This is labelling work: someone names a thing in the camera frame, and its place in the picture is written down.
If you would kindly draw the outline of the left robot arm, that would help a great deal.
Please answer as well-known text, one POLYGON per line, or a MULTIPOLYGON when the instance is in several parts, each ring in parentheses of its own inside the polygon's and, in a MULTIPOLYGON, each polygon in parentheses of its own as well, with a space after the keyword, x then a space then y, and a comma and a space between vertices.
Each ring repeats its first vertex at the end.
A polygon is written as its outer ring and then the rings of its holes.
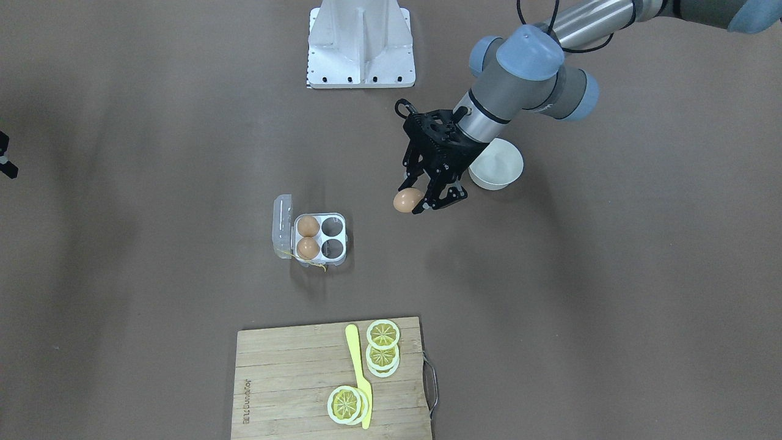
POLYGON ((405 181, 393 204, 402 213, 439 210, 464 200, 461 177, 520 112, 580 120, 597 105, 599 86, 568 67, 569 54, 599 50, 617 31, 655 17, 672 17, 729 32, 757 34, 780 21, 779 1, 582 1, 550 19, 523 22, 508 37, 483 37, 472 48, 475 76, 452 109, 421 112, 400 98, 409 144, 405 181))

